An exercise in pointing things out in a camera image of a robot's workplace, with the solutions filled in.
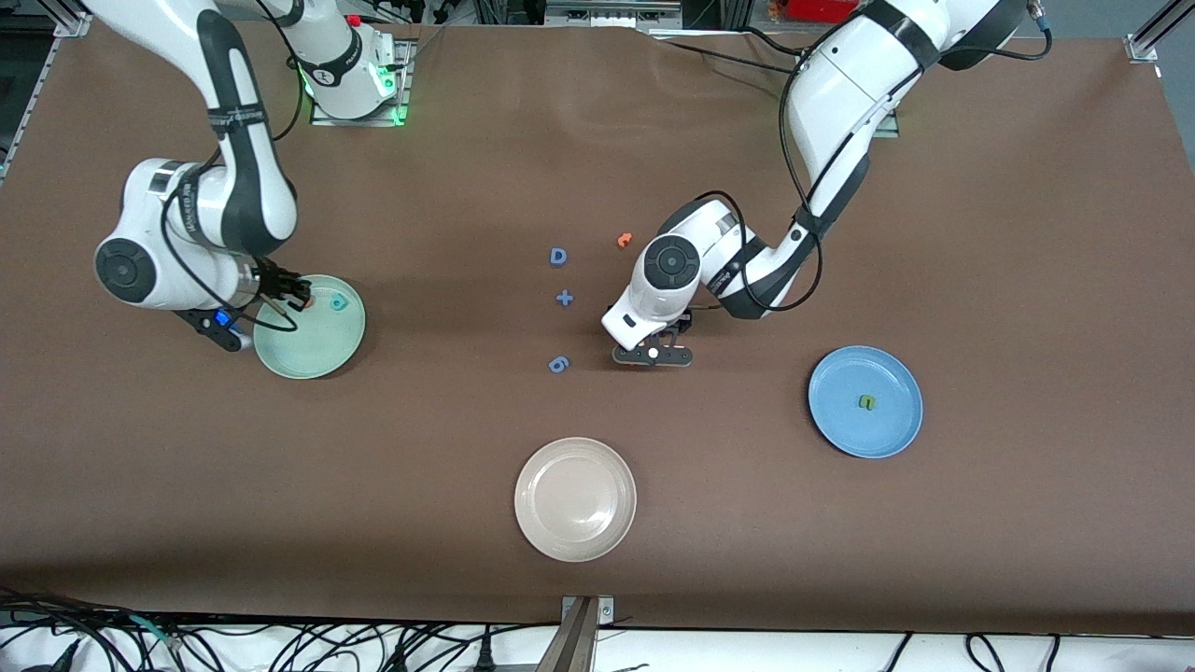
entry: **white plate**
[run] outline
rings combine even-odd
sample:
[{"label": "white plate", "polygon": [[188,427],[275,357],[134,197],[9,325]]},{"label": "white plate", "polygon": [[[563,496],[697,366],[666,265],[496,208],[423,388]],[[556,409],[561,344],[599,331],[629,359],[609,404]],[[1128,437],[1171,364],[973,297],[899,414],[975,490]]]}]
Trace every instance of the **white plate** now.
[{"label": "white plate", "polygon": [[609,446],[574,436],[544,446],[515,485],[515,518],[533,546],[564,562],[614,549],[635,519],[635,478]]}]

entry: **small blue object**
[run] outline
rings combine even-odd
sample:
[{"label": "small blue object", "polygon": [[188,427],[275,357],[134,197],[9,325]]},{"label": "small blue object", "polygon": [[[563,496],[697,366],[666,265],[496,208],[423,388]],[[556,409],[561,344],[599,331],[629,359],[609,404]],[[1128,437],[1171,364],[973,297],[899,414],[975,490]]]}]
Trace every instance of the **small blue object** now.
[{"label": "small blue object", "polygon": [[842,452],[878,459],[913,442],[921,429],[921,390],[883,350],[851,346],[826,355],[809,381],[817,429]]}]

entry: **gray floor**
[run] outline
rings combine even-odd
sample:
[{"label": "gray floor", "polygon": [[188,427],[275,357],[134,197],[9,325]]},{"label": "gray floor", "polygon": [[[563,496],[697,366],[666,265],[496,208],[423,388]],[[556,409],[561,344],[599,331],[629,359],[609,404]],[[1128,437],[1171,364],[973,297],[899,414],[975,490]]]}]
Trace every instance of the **gray floor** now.
[{"label": "gray floor", "polygon": [[[1141,26],[1163,0],[1046,0],[1055,37],[1123,37]],[[1021,33],[1036,33],[1025,22]],[[1170,111],[1195,170],[1195,16],[1175,29],[1158,48],[1158,68]]]}]

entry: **green plate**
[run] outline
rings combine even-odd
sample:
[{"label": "green plate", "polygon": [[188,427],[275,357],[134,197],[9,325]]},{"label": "green plate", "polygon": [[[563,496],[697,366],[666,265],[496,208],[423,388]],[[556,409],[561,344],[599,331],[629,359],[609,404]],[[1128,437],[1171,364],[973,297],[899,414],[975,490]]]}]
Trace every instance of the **green plate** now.
[{"label": "green plate", "polygon": [[[349,361],[366,334],[366,305],[348,282],[331,275],[305,275],[311,281],[312,305],[288,311],[296,331],[253,328],[253,346],[262,364],[286,378],[327,375]],[[269,304],[257,319],[286,324]]]}]

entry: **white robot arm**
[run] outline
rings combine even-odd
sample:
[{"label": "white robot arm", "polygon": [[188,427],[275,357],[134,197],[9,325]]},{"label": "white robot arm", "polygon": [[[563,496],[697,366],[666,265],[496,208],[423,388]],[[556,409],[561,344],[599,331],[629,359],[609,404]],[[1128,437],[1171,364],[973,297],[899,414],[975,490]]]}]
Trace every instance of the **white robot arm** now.
[{"label": "white robot arm", "polygon": [[[240,4],[275,14],[329,114],[367,115],[387,97],[375,57],[388,36],[350,28],[335,0]],[[245,45],[212,0],[88,0],[88,6],[195,84],[225,164],[139,164],[125,181],[116,230],[96,250],[99,281],[127,304],[176,311],[226,349],[240,349],[250,343],[244,332],[212,325],[210,316],[200,324],[195,314],[226,311],[223,319],[234,322],[239,308],[259,297],[301,310],[308,292],[266,258],[294,232],[295,195],[278,165]]]},{"label": "white robot arm", "polygon": [[[759,319],[780,307],[801,264],[863,182],[880,121],[929,67],[940,61],[966,69],[987,56],[982,49],[1005,43],[1025,6],[1024,0],[874,0],[826,33],[782,96],[813,181],[808,204],[776,248],[743,227],[715,193],[676,210],[602,317],[623,354],[676,320],[698,283],[737,318]],[[1040,18],[1036,0],[1029,8]]]}]

